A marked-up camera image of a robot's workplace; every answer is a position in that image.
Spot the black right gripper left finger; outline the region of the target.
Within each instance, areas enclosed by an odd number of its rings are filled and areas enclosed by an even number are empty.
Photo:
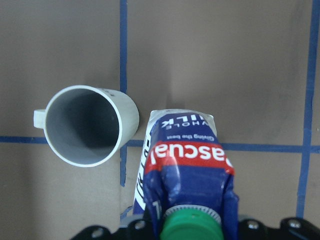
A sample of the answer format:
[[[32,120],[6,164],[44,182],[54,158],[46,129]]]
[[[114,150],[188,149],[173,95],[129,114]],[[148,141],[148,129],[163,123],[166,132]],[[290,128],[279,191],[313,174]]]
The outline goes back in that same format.
[[[127,216],[116,231],[106,226],[91,225],[75,234],[71,240],[156,240],[148,213]]]

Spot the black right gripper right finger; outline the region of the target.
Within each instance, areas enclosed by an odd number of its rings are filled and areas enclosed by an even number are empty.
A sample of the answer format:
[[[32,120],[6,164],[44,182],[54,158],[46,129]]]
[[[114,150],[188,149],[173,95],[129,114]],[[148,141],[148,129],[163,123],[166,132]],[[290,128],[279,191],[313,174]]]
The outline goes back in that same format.
[[[239,240],[318,240],[320,228],[301,217],[285,217],[279,227],[271,227],[253,217],[240,215]]]

